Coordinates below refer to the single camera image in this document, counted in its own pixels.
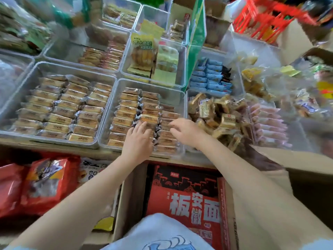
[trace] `hand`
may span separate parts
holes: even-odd
[[[173,127],[170,131],[178,141],[184,145],[195,147],[198,150],[202,139],[208,136],[204,130],[200,129],[195,122],[189,119],[178,118],[173,120],[169,125]]]
[[[147,122],[139,121],[135,127],[128,130],[121,157],[126,162],[137,166],[152,154],[153,144],[149,137],[151,129],[146,129]]]

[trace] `red package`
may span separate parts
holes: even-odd
[[[0,167],[0,218],[20,212],[22,184],[27,170],[17,164]]]
[[[24,212],[43,215],[77,188],[80,159],[42,159],[31,164],[23,184]]]

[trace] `red plastic bag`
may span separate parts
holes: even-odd
[[[21,205],[26,214],[43,215],[77,188],[80,159],[42,159],[31,164],[23,184]]]
[[[28,168],[17,164],[0,167],[0,218],[20,213],[23,180]]]

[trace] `person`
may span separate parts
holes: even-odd
[[[333,232],[295,197],[187,119],[170,123],[178,141],[202,151],[242,199],[248,211],[285,250],[333,249]],[[149,159],[152,130],[131,128],[122,154],[105,170],[40,217],[8,249],[73,250],[103,217],[113,193],[140,163]],[[104,250],[212,249],[199,235],[163,214],[150,215]]]

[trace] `green object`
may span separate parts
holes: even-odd
[[[207,36],[206,29],[206,13],[204,0],[196,0],[191,16],[189,27],[189,45],[187,46],[187,58],[186,58],[186,85],[182,89],[186,90],[189,84],[189,78],[197,64],[198,55],[205,43]]]
[[[161,4],[164,3],[164,0],[134,0],[136,2],[146,4],[155,8],[158,8]]]

